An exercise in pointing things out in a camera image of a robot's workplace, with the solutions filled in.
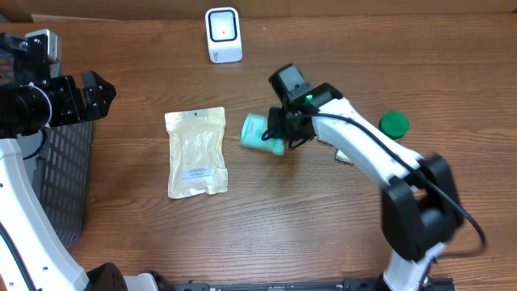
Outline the beige foil pouch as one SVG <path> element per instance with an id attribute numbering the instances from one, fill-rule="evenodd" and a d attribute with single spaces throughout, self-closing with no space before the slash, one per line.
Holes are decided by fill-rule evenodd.
<path id="1" fill-rule="evenodd" d="M 169 135 L 168 197 L 227 192 L 229 174 L 222 154 L 225 109 L 169 112 L 165 123 Z"/>

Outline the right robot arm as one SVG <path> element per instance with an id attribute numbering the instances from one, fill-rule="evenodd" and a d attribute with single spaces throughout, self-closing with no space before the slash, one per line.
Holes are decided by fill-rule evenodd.
<path id="1" fill-rule="evenodd" d="M 429 272 L 464 222 L 451 169 L 439 155 L 425 159 L 365 120 L 329 83 L 312 86 L 288 64 L 268 82 L 282 103 L 271 108 L 263 139 L 294 149 L 319 137 L 341 150 L 380 189 L 381 229 L 393 252 L 377 278 L 346 279 L 345 290 L 453 290 Z"/>

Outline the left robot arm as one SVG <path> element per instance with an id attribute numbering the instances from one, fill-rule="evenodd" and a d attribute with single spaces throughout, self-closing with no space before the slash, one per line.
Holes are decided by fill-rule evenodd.
<path id="1" fill-rule="evenodd" d="M 1 34 L 14 59 L 14 81 L 1 87 L 1 276 L 9 290 L 152 290 L 169 288 L 154 272 L 124 276 L 113 263 L 85 271 L 65 249 L 27 176 L 19 135 L 107 116 L 116 89 L 94 71 L 79 89 L 61 75 L 61 42 L 48 29 Z"/>

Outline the green lid jar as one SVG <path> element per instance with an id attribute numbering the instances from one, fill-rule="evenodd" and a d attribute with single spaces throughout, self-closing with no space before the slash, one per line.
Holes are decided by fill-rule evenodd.
<path id="1" fill-rule="evenodd" d="M 404 137 L 410 127 L 407 117 L 401 112 L 387 112 L 379 121 L 378 129 L 393 140 Z"/>

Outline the teal wet wipes pack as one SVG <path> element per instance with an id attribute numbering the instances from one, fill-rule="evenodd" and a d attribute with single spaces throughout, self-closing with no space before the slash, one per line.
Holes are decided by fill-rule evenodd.
<path id="1" fill-rule="evenodd" d="M 253 150 L 271 152 L 275 155 L 284 155 L 284 141 L 280 139 L 262 139 L 267 130 L 267 118 L 254 113 L 246 116 L 242 127 L 240 144 Z"/>

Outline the teal white tissue pack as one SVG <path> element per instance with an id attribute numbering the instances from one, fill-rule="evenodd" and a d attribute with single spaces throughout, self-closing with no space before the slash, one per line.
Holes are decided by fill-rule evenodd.
<path id="1" fill-rule="evenodd" d="M 350 165 L 353 165 L 354 163 L 351 161 L 350 158 L 348 158 L 341 150 L 336 150 L 334 158 L 340 162 L 344 162 Z"/>

